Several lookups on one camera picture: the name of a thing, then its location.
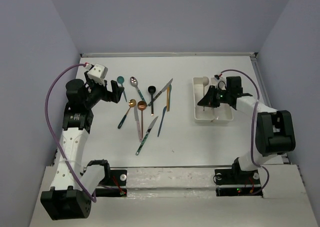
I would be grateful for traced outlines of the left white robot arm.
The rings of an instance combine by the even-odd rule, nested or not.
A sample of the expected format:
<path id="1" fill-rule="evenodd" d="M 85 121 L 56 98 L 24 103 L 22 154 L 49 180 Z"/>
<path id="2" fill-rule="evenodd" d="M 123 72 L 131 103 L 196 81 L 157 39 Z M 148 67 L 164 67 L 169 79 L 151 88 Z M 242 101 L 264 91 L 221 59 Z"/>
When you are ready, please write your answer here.
<path id="1" fill-rule="evenodd" d="M 99 101 L 118 103 L 124 88 L 111 81 L 112 90 L 102 71 L 86 71 L 85 80 L 73 79 L 66 85 L 67 103 L 62 121 L 62 134 L 57 141 L 60 158 L 48 191 L 40 202 L 53 221 L 86 219 L 96 200 L 96 188 L 112 177 L 106 159 L 91 160 L 82 168 L 83 152 L 94 119 L 93 107 Z"/>

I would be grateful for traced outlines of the teal plastic spoon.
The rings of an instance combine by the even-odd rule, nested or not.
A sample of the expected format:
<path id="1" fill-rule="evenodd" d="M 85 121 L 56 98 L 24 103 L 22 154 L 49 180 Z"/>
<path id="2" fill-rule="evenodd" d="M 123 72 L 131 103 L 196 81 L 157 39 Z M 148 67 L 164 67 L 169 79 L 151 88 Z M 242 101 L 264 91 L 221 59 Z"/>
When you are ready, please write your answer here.
<path id="1" fill-rule="evenodd" d="M 125 79 L 124 79 L 123 76 L 118 76 L 117 77 L 117 82 L 121 85 L 121 87 L 124 87 Z M 123 96 L 124 96 L 125 101 L 127 102 L 127 96 L 126 96 L 125 90 L 123 91 Z"/>

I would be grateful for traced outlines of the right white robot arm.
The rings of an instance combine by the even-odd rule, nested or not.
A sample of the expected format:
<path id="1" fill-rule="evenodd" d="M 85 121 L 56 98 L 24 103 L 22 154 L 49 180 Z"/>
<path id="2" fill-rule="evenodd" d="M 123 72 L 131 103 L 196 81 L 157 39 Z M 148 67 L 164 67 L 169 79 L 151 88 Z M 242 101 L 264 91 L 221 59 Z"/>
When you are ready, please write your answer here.
<path id="1" fill-rule="evenodd" d="M 234 110 L 251 117 L 250 150 L 237 157 L 230 177 L 235 183 L 242 183 L 264 163 L 278 155 L 292 152 L 296 139 L 292 115 L 287 110 L 277 110 L 261 103 L 252 94 L 245 93 L 240 76 L 217 76 L 217 83 L 210 85 L 197 105 L 205 108 L 219 108 L 226 104 Z"/>

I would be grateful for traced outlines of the gold spoon teal handle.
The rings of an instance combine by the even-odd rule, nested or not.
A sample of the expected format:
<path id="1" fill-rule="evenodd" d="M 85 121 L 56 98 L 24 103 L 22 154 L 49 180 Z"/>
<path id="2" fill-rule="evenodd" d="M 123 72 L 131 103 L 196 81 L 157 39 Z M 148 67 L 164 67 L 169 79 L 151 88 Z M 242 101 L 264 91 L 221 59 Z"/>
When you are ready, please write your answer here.
<path id="1" fill-rule="evenodd" d="M 126 118 L 127 118 L 127 115 L 128 115 L 128 113 L 129 113 L 129 111 L 130 111 L 132 108 L 134 108 L 134 107 L 136 106 L 136 104 L 137 104 L 137 102 L 136 102 L 135 99 L 131 99 L 131 100 L 128 102 L 129 108 L 128 108 L 128 110 L 126 111 L 125 115 L 122 117 L 120 123 L 118 124 L 118 126 L 117 126 L 118 129 L 120 129 L 120 128 L 123 126 L 123 124 L 124 124 L 124 122 L 125 122 L 125 120 L 126 120 Z"/>

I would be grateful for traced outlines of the beige plastic spoon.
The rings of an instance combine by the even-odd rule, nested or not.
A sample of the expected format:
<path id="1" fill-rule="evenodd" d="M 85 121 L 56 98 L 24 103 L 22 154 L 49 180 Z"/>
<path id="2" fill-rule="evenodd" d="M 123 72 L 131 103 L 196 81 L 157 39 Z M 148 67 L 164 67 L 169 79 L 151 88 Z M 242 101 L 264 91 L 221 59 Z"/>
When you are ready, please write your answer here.
<path id="1" fill-rule="evenodd" d="M 205 96 L 205 90 L 206 90 L 206 86 L 209 84 L 209 78 L 206 76 L 202 77 L 202 95 L 203 97 Z"/>

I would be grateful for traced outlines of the black spoon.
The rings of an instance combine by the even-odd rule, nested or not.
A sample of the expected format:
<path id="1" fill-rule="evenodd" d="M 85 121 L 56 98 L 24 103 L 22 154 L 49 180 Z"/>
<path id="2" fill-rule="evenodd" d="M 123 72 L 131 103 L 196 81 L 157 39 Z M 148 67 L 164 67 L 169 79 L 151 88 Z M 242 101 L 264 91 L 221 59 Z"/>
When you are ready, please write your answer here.
<path id="1" fill-rule="evenodd" d="M 151 85 L 148 87 L 148 93 L 150 94 L 150 103 L 149 106 L 151 107 L 151 116 L 154 116 L 154 106 L 153 106 L 153 98 L 156 92 L 156 87 Z"/>

